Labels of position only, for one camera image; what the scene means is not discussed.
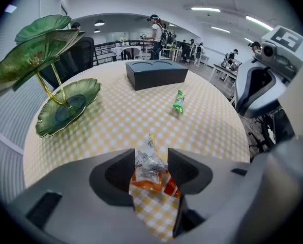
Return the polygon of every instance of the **ceiling light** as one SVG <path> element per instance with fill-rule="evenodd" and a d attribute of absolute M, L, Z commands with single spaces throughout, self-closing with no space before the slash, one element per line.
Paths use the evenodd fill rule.
<path fill-rule="evenodd" d="M 213 12 L 220 12 L 219 9 L 216 8 L 206 8 L 206 7 L 191 7 L 192 10 L 201 10 L 201 11 L 213 11 Z"/>
<path fill-rule="evenodd" d="M 274 29 L 274 28 L 270 27 L 269 25 L 265 24 L 264 22 L 260 22 L 259 20 L 254 19 L 254 18 L 252 18 L 252 17 L 250 17 L 248 15 L 246 16 L 246 19 L 250 20 L 250 21 L 253 21 L 253 22 L 255 22 L 255 23 L 257 23 L 257 24 L 259 24 L 259 25 L 267 28 L 269 31 L 272 31 Z"/>
<path fill-rule="evenodd" d="M 13 6 L 13 5 L 7 5 L 6 9 L 5 9 L 5 12 L 7 13 L 12 13 L 16 10 L 16 6 Z"/>
<path fill-rule="evenodd" d="M 246 39 L 247 41 L 249 41 L 250 43 L 253 43 L 253 41 L 251 41 L 250 39 L 244 37 L 244 39 Z"/>
<path fill-rule="evenodd" d="M 94 25 L 95 26 L 105 25 L 105 22 L 103 22 L 102 20 L 97 20 Z"/>
<path fill-rule="evenodd" d="M 213 28 L 213 29 L 216 29 L 216 30 L 220 30 L 220 31 L 222 30 L 223 32 L 227 32 L 227 33 L 230 33 L 230 31 L 228 31 L 228 30 L 220 29 L 220 28 L 217 28 L 217 27 L 213 27 L 213 26 L 212 26 L 212 28 Z"/>

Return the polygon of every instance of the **gold stand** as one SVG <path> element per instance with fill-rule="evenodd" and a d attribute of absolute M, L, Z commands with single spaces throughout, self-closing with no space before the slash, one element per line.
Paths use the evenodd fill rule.
<path fill-rule="evenodd" d="M 50 91 L 50 90 L 48 89 L 48 87 L 46 86 L 46 84 L 45 84 L 45 82 L 44 82 L 44 80 L 43 80 L 43 78 L 41 77 L 41 75 L 40 75 L 39 72 L 36 74 L 36 76 L 37 76 L 37 78 L 38 78 L 38 80 L 39 80 L 39 83 L 40 83 L 41 86 L 43 87 L 45 93 L 49 96 L 49 98 L 51 98 L 54 102 L 56 102 L 56 103 L 59 104 L 59 105 L 64 105 L 64 104 L 66 104 L 66 102 L 67 102 L 66 96 L 65 96 L 65 92 L 64 92 L 64 88 L 62 87 L 62 84 L 61 84 L 59 75 L 58 75 L 58 73 L 56 72 L 56 69 L 55 69 L 54 64 L 52 63 L 51 66 L 52 66 L 53 72 L 54 72 L 54 74 L 55 74 L 55 76 L 56 76 L 56 79 L 57 79 L 57 81 L 58 81 L 58 83 L 59 83 L 59 85 L 60 85 L 60 90 L 61 90 L 62 97 L 63 97 L 63 100 L 64 100 L 63 102 L 60 102 L 60 101 L 51 93 L 51 91 Z"/>

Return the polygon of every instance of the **black pants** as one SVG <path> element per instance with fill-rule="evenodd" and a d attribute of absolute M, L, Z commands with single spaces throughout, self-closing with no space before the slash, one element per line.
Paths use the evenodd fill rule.
<path fill-rule="evenodd" d="M 154 42 L 154 47 L 151 50 L 151 57 L 150 59 L 160 59 L 160 51 L 161 51 L 161 44 L 160 42 Z"/>

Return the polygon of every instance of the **railing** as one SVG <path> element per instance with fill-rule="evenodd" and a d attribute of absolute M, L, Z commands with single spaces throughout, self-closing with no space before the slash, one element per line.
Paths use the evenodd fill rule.
<path fill-rule="evenodd" d="M 150 53 L 151 47 L 152 47 L 152 42 L 147 41 L 147 40 L 127 40 L 125 43 L 128 43 L 129 46 L 140 46 L 141 51 Z M 100 65 L 103 63 L 109 63 L 109 62 L 114 62 L 118 59 L 121 60 L 126 60 L 127 59 L 127 50 L 124 50 L 124 53 L 122 52 L 120 56 L 114 56 L 114 54 L 111 52 L 111 49 L 114 47 L 119 47 L 122 44 L 120 41 L 115 41 L 115 42 L 109 42 L 109 43 L 102 43 L 95 45 L 95 52 L 94 52 L 94 60 L 93 63 L 94 65 Z M 134 53 L 133 49 L 130 50 L 130 57 L 131 59 L 134 58 Z"/>

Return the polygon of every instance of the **chair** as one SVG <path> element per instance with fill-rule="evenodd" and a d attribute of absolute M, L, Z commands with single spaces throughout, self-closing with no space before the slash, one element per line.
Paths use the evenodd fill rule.
<path fill-rule="evenodd" d="M 83 37 L 68 51 L 61 54 L 60 60 L 54 63 L 61 83 L 82 71 L 92 68 L 94 50 L 93 38 Z M 52 66 L 44 68 L 40 74 L 53 87 L 53 90 L 59 87 Z"/>

